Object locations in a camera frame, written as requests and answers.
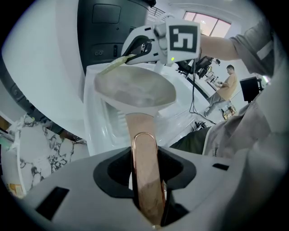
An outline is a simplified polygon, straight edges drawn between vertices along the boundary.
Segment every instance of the white wall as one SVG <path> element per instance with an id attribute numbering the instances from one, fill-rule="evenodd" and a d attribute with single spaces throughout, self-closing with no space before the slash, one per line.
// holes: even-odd
<path id="1" fill-rule="evenodd" d="M 26 112 L 14 101 L 0 81 L 0 116 L 13 124 Z"/>
<path id="2" fill-rule="evenodd" d="M 65 9 L 75 10 L 74 17 Z M 9 33 L 2 56 L 11 78 L 42 114 L 85 138 L 76 9 L 76 0 L 34 1 Z M 66 19 L 72 25 L 63 29 Z"/>

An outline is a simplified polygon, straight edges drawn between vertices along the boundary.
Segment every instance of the desk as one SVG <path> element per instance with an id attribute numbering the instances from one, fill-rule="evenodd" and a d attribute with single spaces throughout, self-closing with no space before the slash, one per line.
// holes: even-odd
<path id="1" fill-rule="evenodd" d="M 193 75 L 189 74 L 188 78 L 190 82 L 193 81 Z M 199 76 L 196 74 L 195 77 L 195 87 L 199 90 L 199 92 L 205 97 L 209 98 L 213 94 L 215 94 L 217 88 L 212 83 L 208 83 L 203 78 L 199 79 Z"/>

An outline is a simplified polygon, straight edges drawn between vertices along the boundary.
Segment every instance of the window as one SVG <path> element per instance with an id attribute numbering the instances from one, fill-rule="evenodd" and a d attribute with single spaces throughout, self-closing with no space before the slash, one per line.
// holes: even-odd
<path id="1" fill-rule="evenodd" d="M 207 36 L 224 38 L 231 26 L 221 19 L 193 12 L 186 12 L 184 19 L 199 23 L 201 33 Z"/>

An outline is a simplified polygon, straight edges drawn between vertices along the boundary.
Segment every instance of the grey shirt sleeve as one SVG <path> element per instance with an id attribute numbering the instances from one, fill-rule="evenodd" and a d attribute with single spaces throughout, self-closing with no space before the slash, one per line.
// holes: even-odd
<path id="1" fill-rule="evenodd" d="M 230 40 L 250 73 L 273 75 L 273 32 L 267 20 L 260 21 L 244 35 L 231 37 Z"/>

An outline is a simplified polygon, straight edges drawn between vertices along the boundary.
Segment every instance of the bathroom sink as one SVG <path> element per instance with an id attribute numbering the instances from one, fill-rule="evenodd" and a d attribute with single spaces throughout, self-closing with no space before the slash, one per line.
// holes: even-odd
<path id="1" fill-rule="evenodd" d="M 84 124 L 90 156 L 131 145 L 125 114 L 100 99 L 94 91 L 94 77 L 106 65 L 88 66 L 85 77 Z M 128 65 L 130 66 L 153 70 L 155 65 Z M 194 120 L 194 115 L 189 112 L 192 85 L 171 67 L 165 66 L 161 75 L 174 85 L 177 92 L 176 102 L 160 110 L 154 118 L 157 143 L 159 146 L 166 146 Z M 195 108 L 202 111 L 208 105 L 195 89 Z"/>

